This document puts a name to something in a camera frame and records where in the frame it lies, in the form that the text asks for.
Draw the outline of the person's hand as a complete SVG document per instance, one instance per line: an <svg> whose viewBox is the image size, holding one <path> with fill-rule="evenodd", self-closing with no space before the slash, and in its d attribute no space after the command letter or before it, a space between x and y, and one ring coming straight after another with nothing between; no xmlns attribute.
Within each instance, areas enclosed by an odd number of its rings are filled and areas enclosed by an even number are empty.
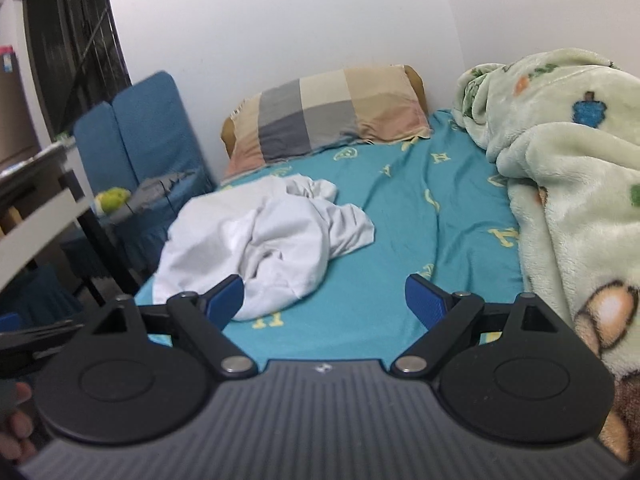
<svg viewBox="0 0 640 480"><path fill-rule="evenodd" d="M17 382L14 387L14 403L11 411L1 422L1 456L14 464L25 463L37 453L30 440L34 431L32 418L20 406L32 397L32 388L26 382Z"/></svg>

